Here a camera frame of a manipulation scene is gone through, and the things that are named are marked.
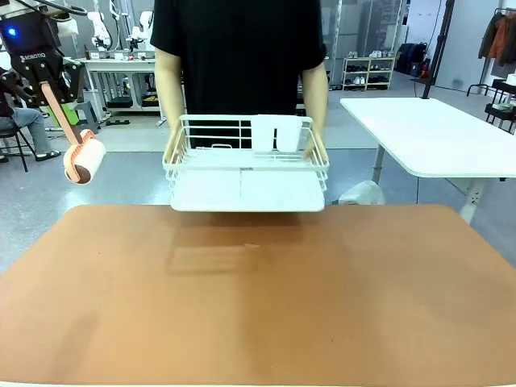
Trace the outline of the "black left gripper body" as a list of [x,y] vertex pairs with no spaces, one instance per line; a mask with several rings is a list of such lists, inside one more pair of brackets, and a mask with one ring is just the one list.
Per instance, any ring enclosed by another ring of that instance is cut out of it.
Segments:
[[29,12],[1,20],[1,37],[11,67],[33,85],[58,82],[64,69],[57,29],[50,18]]

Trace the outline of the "person left hand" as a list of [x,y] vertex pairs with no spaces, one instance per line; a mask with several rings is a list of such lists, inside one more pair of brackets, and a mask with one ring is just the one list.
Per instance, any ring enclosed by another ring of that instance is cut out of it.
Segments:
[[325,145],[323,143],[321,135],[315,129],[312,129],[310,132],[303,156],[306,159],[316,157],[323,163],[328,162],[328,156]]

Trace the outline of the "person right hand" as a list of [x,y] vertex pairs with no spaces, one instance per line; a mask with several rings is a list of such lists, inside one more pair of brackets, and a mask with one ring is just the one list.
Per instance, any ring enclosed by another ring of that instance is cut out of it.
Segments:
[[179,120],[175,128],[170,131],[169,140],[164,150],[164,161],[167,163],[175,163],[184,156],[186,149],[187,138],[181,120]]

